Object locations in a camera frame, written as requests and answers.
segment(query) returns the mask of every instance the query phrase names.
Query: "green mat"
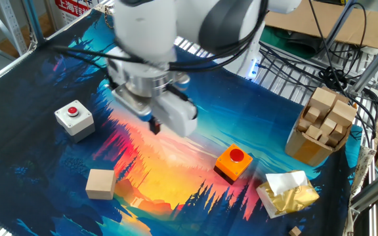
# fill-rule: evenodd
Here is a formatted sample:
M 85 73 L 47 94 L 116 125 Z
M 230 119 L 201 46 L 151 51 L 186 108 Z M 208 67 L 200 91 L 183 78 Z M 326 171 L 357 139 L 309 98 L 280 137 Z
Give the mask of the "green mat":
M 288 37 L 289 34 L 284 29 L 265 26 L 261 36 L 261 41 L 303 59 L 312 58 L 316 54 L 315 52 L 312 52 L 309 47 L 294 44 L 292 41 L 290 43 Z

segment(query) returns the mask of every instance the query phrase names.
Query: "red sign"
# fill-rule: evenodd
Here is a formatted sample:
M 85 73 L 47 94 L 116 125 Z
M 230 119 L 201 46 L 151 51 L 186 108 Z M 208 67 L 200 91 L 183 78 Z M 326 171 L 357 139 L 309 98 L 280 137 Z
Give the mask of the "red sign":
M 55 4 L 60 10 L 70 13 L 74 16 L 81 16 L 84 12 L 90 10 L 88 6 L 79 3 L 79 0 L 55 0 Z

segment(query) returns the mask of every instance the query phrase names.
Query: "wooden cube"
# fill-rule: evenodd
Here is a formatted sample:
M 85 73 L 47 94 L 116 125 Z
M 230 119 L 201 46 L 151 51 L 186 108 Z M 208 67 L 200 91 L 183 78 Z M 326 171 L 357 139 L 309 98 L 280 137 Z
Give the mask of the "wooden cube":
M 328 136 L 329 140 L 326 142 L 326 145 L 328 145 L 329 147 L 336 147 L 336 145 L 338 145 L 338 140 Z
M 329 135 L 332 133 L 333 129 L 336 127 L 336 122 L 329 118 L 326 118 L 323 124 L 320 126 L 320 130 L 323 134 Z
M 314 123 L 320 115 L 320 111 L 317 108 L 310 107 L 304 116 L 307 121 Z
M 335 98 L 335 94 L 322 88 L 317 88 L 313 96 L 310 98 L 308 105 L 317 108 L 320 111 L 320 116 L 324 117 L 331 109 Z
M 316 128 L 315 126 L 310 125 L 306 134 L 309 135 L 311 138 L 313 138 L 315 140 L 319 140 L 320 136 L 322 135 L 322 131 L 320 129 Z
M 338 100 L 329 112 L 329 115 L 327 115 L 327 118 L 335 121 L 339 125 L 349 127 L 352 124 L 356 113 L 357 110 L 355 108 Z
M 313 123 L 313 126 L 316 127 L 316 128 L 320 128 L 321 125 L 323 124 L 323 119 L 322 118 L 318 118 L 314 123 Z
M 301 231 L 300 231 L 300 229 L 299 229 L 297 226 L 295 226 L 295 227 L 289 232 L 290 236 L 299 236 L 300 233 L 301 233 Z
M 297 126 L 297 130 L 300 132 L 306 132 L 307 129 L 310 127 L 311 122 L 306 121 L 305 119 L 300 119 L 299 125 Z
M 323 144 L 327 144 L 327 142 L 329 141 L 329 136 L 326 135 L 326 134 L 322 134 L 319 138 L 319 142 L 323 143 Z
M 90 199 L 112 200 L 115 183 L 114 170 L 91 169 L 85 191 Z
M 347 133 L 347 128 L 337 124 L 336 127 L 333 129 L 332 133 L 330 136 L 335 139 L 336 141 L 341 141 L 345 137 L 345 134 Z

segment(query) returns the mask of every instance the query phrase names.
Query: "orange box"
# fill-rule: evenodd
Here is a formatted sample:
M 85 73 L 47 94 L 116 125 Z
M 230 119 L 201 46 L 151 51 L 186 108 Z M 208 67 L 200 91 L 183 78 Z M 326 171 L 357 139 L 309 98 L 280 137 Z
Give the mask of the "orange box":
M 227 180 L 227 182 L 232 184 L 239 178 L 243 171 L 247 169 L 252 160 L 252 157 L 240 149 L 240 147 L 236 144 L 232 144 L 217 159 L 214 170 Z

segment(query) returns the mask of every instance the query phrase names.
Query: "colorful mat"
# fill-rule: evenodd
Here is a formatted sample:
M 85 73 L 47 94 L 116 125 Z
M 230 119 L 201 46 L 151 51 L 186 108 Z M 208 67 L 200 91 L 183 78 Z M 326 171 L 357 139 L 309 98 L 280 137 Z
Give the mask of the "colorful mat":
M 110 50 L 114 33 L 97 11 L 51 40 Z M 195 60 L 177 49 L 178 60 Z M 100 65 L 101 58 L 87 57 Z M 312 168 L 284 153 L 301 106 L 221 69 L 190 75 L 198 129 L 153 135 L 114 102 L 104 73 L 42 47 L 0 78 L 0 224 L 15 235 L 339 235 L 347 215 L 361 128 Z M 73 144 L 54 111 L 78 99 L 96 132 Z M 235 143 L 254 161 L 233 186 L 214 171 Z M 112 201 L 89 200 L 91 168 L 114 169 Z M 304 170 L 320 198 L 269 219 L 255 188 L 266 173 Z

